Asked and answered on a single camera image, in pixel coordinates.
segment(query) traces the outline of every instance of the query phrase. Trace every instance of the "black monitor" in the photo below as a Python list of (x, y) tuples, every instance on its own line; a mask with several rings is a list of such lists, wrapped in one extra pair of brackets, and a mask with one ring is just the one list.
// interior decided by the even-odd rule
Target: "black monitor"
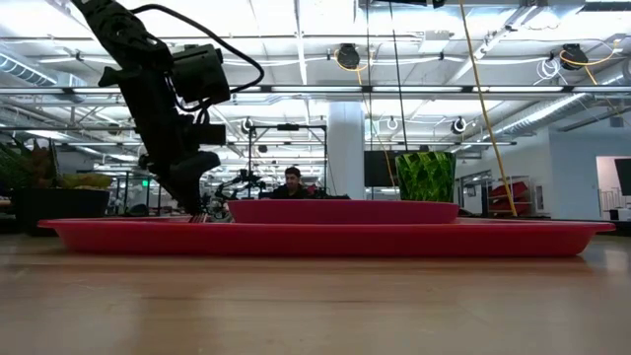
[(392, 187), (392, 179), (387, 169), (387, 161), (390, 164), (394, 184), (398, 185), (396, 177), (396, 163), (394, 159), (405, 152), (397, 151), (369, 151), (364, 152), (364, 185), (366, 187)]
[(616, 159), (615, 168), (618, 170), (622, 195), (631, 196), (631, 159)]

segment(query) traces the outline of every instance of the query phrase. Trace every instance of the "column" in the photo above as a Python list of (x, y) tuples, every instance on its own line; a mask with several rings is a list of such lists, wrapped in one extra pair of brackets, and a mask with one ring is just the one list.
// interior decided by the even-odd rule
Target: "column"
[(330, 194), (365, 199), (364, 107), (362, 103), (330, 103), (328, 107), (328, 177)]

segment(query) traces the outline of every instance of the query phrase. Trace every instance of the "wooden table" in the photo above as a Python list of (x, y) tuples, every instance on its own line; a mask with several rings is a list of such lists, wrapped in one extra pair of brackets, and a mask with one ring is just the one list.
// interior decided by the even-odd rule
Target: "wooden table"
[(0, 354), (628, 354), (631, 239), (565, 259), (68, 254), (0, 236)]

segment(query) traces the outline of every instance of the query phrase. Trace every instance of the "red tray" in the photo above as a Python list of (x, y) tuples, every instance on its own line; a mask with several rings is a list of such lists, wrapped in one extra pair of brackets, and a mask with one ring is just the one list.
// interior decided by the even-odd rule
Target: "red tray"
[(362, 200), (229, 201), (237, 223), (260, 224), (446, 224), (460, 207), (453, 203)]
[(190, 224), (160, 219), (55, 220), (73, 251), (285, 256), (570, 256), (608, 223), (459, 219), (448, 225)]

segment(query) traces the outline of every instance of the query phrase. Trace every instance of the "person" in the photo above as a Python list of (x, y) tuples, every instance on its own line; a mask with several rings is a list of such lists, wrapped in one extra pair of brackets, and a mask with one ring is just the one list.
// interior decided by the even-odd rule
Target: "person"
[(304, 199), (309, 194), (301, 184), (300, 170), (296, 167), (287, 168), (285, 171), (285, 184), (276, 188), (272, 192), (274, 199)]

